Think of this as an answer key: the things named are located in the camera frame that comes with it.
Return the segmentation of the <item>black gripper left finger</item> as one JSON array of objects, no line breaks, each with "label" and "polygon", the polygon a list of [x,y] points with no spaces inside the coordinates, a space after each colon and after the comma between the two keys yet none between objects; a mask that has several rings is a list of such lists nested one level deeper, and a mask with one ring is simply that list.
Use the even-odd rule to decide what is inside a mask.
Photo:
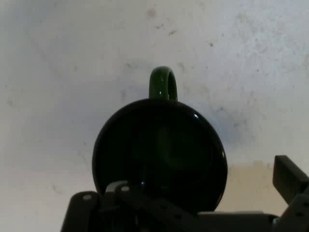
[{"label": "black gripper left finger", "polygon": [[93,191],[72,196],[63,232],[199,232],[197,217],[163,198],[137,187],[118,185],[100,195]]}]

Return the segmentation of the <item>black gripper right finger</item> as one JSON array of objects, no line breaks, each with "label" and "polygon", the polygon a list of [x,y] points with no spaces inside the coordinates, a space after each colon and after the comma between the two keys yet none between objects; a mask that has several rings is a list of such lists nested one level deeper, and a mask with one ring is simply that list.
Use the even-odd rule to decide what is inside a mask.
[{"label": "black gripper right finger", "polygon": [[287,203],[274,223],[275,232],[309,230],[309,177],[286,155],[274,160],[273,186]]}]

